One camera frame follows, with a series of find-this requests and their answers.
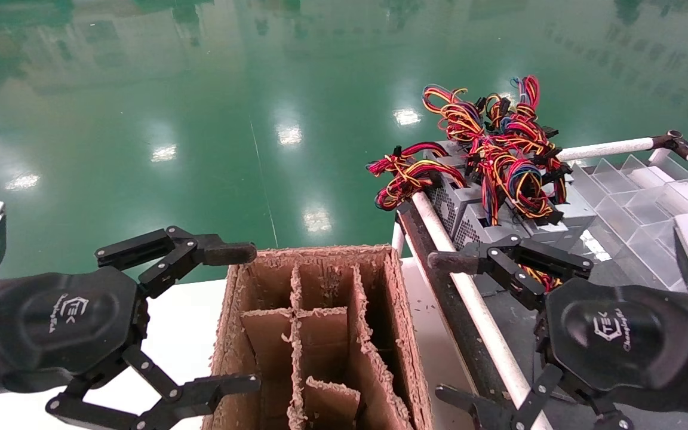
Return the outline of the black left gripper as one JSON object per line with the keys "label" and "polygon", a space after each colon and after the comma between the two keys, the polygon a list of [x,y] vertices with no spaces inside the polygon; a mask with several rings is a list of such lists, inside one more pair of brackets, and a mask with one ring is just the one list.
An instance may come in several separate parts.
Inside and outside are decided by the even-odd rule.
{"label": "black left gripper", "polygon": [[[0,392],[44,392],[67,385],[45,406],[63,423],[88,429],[172,429],[183,419],[215,413],[224,397],[259,391],[254,374],[177,385],[139,346],[131,346],[146,337],[145,297],[160,297],[197,266],[234,266],[256,257],[252,242],[224,242],[218,234],[194,235],[169,226],[99,248],[100,269],[94,272],[0,279]],[[139,275],[138,283],[121,272],[151,261],[155,264]],[[113,370],[128,367],[160,395],[155,405],[133,414],[85,402],[95,385],[115,377]]]}

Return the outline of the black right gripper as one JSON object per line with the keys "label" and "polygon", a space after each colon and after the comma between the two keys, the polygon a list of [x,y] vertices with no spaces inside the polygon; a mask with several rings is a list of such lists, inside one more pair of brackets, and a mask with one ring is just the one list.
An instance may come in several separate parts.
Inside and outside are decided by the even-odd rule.
{"label": "black right gripper", "polygon": [[527,310],[544,309],[557,364],[543,368],[519,407],[437,386],[437,398],[466,411],[478,429],[532,429],[557,387],[595,411],[593,428],[633,429],[609,400],[610,392],[663,389],[688,363],[688,302],[680,292],[595,285],[587,281],[592,260],[516,235],[471,242],[459,251],[432,251],[428,265],[486,274]]}

